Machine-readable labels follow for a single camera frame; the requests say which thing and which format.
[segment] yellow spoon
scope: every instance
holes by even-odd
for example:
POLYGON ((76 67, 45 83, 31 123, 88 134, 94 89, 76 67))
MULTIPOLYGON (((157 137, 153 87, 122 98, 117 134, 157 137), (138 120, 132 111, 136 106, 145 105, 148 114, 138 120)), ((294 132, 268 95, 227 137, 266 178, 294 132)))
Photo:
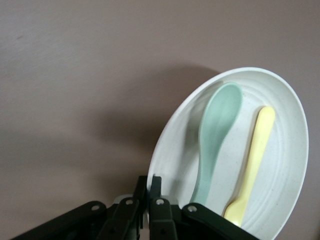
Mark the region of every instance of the yellow spoon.
POLYGON ((241 226, 275 117, 275 110, 270 106, 265 106, 260 110, 252 136, 247 167, 239 196, 225 210, 224 218, 238 227, 241 226))

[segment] white plate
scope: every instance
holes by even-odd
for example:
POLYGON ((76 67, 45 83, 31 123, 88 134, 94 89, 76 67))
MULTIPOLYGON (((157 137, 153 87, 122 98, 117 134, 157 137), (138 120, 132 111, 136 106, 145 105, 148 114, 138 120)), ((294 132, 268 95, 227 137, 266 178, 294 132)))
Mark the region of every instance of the white plate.
POLYGON ((162 195, 188 204, 197 179, 198 129, 204 108, 221 85, 235 82, 243 107, 221 147, 206 207, 222 215, 237 194, 257 113, 272 106, 276 119, 244 214, 242 228, 262 240, 274 239, 300 194, 308 162, 306 116, 294 90, 265 69, 244 67, 221 73, 197 88, 166 124, 153 152, 147 181, 162 177, 162 195))

